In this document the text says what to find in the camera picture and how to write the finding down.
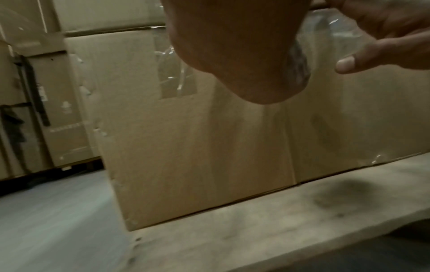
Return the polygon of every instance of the forearm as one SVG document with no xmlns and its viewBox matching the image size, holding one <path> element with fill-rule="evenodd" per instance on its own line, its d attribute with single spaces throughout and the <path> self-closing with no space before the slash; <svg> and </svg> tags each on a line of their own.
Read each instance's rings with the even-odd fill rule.
<svg viewBox="0 0 430 272">
<path fill-rule="evenodd" d="M 162 0 L 179 56 L 245 100 L 294 95 L 285 62 L 311 0 Z"/>
</svg>

